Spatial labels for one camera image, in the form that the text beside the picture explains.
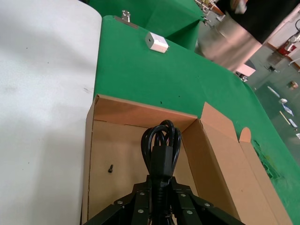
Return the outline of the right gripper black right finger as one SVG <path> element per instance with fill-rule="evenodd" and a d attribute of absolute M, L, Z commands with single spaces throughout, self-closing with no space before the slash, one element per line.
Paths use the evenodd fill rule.
<path fill-rule="evenodd" d="M 243 223 L 193 194 L 190 186 L 170 181 L 168 200 L 179 225 L 242 225 Z"/>

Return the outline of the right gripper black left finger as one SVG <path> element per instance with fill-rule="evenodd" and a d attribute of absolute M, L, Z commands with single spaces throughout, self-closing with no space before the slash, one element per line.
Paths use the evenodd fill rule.
<path fill-rule="evenodd" d="M 130 194 L 117 199 L 98 214 L 88 219 L 86 225 L 148 225 L 151 211 L 150 177 L 134 184 Z"/>

